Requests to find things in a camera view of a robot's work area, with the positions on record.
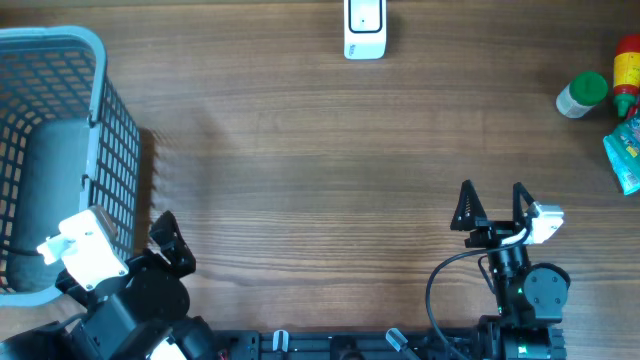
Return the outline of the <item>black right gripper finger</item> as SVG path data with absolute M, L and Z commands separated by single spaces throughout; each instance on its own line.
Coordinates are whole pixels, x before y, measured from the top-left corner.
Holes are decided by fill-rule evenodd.
M 487 225 L 487 214 L 471 180 L 461 184 L 457 207 L 450 224 L 455 231 L 472 231 Z
M 526 217 L 522 207 L 522 202 L 527 206 L 532 205 L 535 200 L 521 182 L 513 185 L 512 218 L 517 225 L 525 225 Z

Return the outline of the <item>green 3M gloves packet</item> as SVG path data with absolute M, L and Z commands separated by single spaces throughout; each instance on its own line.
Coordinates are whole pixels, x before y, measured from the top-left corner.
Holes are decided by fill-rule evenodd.
M 603 138 L 612 169 L 625 196 L 639 191 L 639 113 L 628 117 Z

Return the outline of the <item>green lid jar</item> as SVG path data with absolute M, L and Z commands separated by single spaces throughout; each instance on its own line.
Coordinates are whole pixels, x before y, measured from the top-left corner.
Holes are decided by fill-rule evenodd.
M 556 108 L 565 117 L 581 118 L 600 104 L 608 94 L 606 79 L 586 71 L 574 78 L 557 96 Z

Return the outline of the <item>red yellow sauce bottle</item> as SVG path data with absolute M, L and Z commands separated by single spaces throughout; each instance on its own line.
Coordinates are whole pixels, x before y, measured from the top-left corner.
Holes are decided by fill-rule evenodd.
M 614 105 L 625 118 L 639 95 L 639 35 L 626 35 L 616 47 L 613 61 Z

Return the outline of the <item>small red sachet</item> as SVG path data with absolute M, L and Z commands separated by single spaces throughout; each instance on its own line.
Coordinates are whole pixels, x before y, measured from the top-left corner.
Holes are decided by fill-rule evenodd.
M 632 105 L 632 106 L 629 108 L 629 111 L 628 111 L 628 113 L 627 113 L 627 116 L 626 116 L 625 120 L 630 120 L 630 119 L 632 119 L 632 118 L 633 118 L 633 117 L 635 117 L 638 113 L 639 113 L 639 103 L 636 103 L 636 104 Z

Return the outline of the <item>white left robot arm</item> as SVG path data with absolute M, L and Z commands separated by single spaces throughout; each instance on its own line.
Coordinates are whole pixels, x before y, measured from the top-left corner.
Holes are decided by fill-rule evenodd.
M 175 216 L 164 212 L 149 236 L 159 245 L 126 261 L 129 273 L 92 290 L 59 273 L 55 287 L 86 311 L 1 342 L 3 359 L 149 359 L 163 343 L 168 359 L 218 359 L 223 347 L 206 322 L 187 315 L 190 298 L 181 279 L 196 270 Z

